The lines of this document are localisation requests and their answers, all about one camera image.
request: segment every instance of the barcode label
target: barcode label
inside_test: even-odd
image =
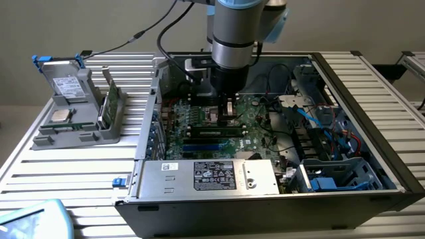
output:
[[[84,97],[84,91],[76,77],[54,78],[60,94],[67,99]]]

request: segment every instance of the circuit board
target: circuit board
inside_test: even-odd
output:
[[[244,136],[213,139],[215,144],[199,145],[200,139],[188,137],[188,126],[217,127],[217,107],[191,106],[185,100],[179,100],[172,105],[171,127],[167,130],[168,150],[167,160],[181,159],[216,159],[216,158],[249,158],[259,153],[263,159],[272,162],[280,159],[277,146],[264,145],[263,138],[269,141],[269,132],[259,127],[256,116],[265,117],[265,108],[260,103],[260,98],[245,95],[235,104],[239,118],[228,123],[228,127],[241,127],[244,125]]]

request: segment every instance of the gray wall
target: gray wall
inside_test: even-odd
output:
[[[106,50],[152,24],[171,0],[2,0],[0,105],[43,105],[51,90],[31,56]],[[392,63],[403,50],[425,51],[425,0],[288,0],[284,34],[265,50],[360,50],[373,63]],[[156,36],[184,11],[123,51],[156,51]],[[197,51],[205,43],[205,7],[197,5],[171,29],[164,46]],[[409,86],[420,90],[420,82]],[[421,92],[415,94],[417,100]]]

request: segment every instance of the warning label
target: warning label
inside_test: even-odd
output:
[[[54,81],[67,99],[84,97],[84,91],[76,77],[54,78]]]
[[[195,162],[193,188],[197,191],[236,189],[232,161]]]

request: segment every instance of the motherboard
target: motherboard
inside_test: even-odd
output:
[[[280,159],[272,142],[267,100],[244,95],[236,100],[237,118],[227,127],[217,126],[217,107],[191,106],[187,100],[169,105],[167,160],[181,159]]]

